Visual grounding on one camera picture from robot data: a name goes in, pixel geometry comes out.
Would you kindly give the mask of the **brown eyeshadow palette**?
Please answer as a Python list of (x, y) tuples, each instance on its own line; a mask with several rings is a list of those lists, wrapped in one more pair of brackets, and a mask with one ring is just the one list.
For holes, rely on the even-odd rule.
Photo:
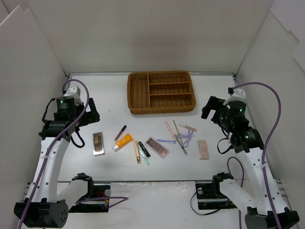
[(102, 132), (93, 134), (93, 155), (100, 156), (104, 155), (104, 143), (103, 143), (103, 134)]

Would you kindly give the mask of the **red lip gloss tube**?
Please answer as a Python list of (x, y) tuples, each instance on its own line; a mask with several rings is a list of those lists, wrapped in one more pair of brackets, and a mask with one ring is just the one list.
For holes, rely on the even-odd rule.
[(124, 130), (126, 129), (127, 125), (124, 125), (123, 128), (119, 131), (119, 133), (117, 134), (117, 136), (115, 137), (114, 141), (117, 141), (119, 139), (119, 137), (122, 135), (122, 133), (124, 132)]

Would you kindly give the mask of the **orange sunscreen tube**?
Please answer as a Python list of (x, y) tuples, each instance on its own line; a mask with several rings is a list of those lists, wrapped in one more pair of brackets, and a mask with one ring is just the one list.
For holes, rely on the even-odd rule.
[(117, 152), (131, 141), (133, 141), (132, 136), (130, 134), (126, 134), (123, 138), (121, 138), (112, 145), (112, 149), (114, 150), (114, 152)]

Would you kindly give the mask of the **pink rectangular compact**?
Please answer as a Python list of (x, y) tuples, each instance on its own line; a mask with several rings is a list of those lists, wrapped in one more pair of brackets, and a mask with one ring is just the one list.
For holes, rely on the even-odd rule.
[(201, 160), (209, 159), (209, 152), (206, 140), (198, 140), (199, 158)]

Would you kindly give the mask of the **beige concealer tube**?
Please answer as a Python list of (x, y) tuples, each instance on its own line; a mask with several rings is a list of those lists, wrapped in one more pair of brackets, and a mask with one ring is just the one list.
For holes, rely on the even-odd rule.
[(137, 164), (140, 164), (141, 163), (141, 156), (140, 156), (138, 141), (133, 140), (133, 144), (134, 144), (134, 148), (135, 148)]

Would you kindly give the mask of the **pink makeup pen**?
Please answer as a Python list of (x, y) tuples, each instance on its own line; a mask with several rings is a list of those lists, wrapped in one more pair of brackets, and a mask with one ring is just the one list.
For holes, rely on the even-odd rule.
[(165, 121), (164, 123), (165, 123), (165, 125), (166, 125), (166, 127), (167, 127), (168, 131), (170, 132), (170, 134), (171, 134), (171, 136), (172, 136), (173, 140), (174, 140), (174, 141), (176, 141), (175, 134), (173, 133), (172, 129), (170, 128), (170, 126), (169, 126), (168, 122), (167, 122), (167, 121)]

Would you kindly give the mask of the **black makeup tube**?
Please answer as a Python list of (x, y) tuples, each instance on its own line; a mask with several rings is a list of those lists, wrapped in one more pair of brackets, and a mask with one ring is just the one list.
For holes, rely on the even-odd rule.
[(144, 154), (146, 155), (146, 157), (150, 158), (151, 155), (149, 154), (149, 152), (147, 151), (147, 149), (145, 148), (145, 146), (143, 145), (143, 143), (141, 141), (139, 141), (139, 145), (140, 145), (141, 149), (143, 150)]

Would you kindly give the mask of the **clear mauve eyeshadow palette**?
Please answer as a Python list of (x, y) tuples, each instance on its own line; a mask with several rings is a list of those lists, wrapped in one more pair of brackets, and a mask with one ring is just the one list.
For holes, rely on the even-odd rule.
[(169, 150), (152, 137), (148, 138), (145, 144), (161, 158), (165, 158), (169, 154)]

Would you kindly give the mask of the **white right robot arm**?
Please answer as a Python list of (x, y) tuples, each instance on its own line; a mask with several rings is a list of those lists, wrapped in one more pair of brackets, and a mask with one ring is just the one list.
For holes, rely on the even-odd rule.
[(229, 148), (234, 150), (247, 173), (254, 195), (248, 194), (225, 172), (213, 176), (211, 191), (217, 197), (227, 197), (244, 214), (249, 229), (290, 229), (300, 218), (283, 199), (265, 157), (266, 145), (245, 117), (245, 92), (233, 88), (228, 92), (227, 100), (211, 96), (202, 109), (201, 118), (207, 119), (209, 113), (215, 111), (211, 121), (227, 134)]

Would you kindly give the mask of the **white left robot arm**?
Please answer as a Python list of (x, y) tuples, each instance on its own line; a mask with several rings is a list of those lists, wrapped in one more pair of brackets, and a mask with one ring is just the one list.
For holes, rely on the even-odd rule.
[(67, 188), (58, 192), (58, 178), (64, 154), (72, 142), (72, 133), (80, 127), (100, 120), (94, 101), (87, 97), (82, 102), (79, 87), (70, 87), (62, 97), (56, 98), (57, 111), (53, 120), (44, 121), (41, 152), (34, 180), (25, 200), (17, 202), (14, 214), (17, 227), (62, 228), (69, 210), (81, 199), (90, 200), (95, 195), (94, 181), (85, 173), (78, 173)]

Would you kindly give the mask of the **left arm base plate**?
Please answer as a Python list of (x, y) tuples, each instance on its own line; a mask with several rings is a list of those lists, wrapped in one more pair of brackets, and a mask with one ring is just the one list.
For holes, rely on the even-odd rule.
[(108, 213), (111, 186), (109, 184), (94, 185), (93, 194), (85, 195), (80, 200), (95, 199), (88, 202), (82, 202), (73, 206), (69, 213)]

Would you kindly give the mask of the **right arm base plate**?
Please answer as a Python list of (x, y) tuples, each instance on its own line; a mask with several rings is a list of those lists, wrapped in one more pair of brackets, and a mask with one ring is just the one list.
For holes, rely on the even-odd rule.
[(195, 183), (196, 203), (199, 210), (217, 210), (237, 208), (222, 194), (216, 194), (211, 181)]

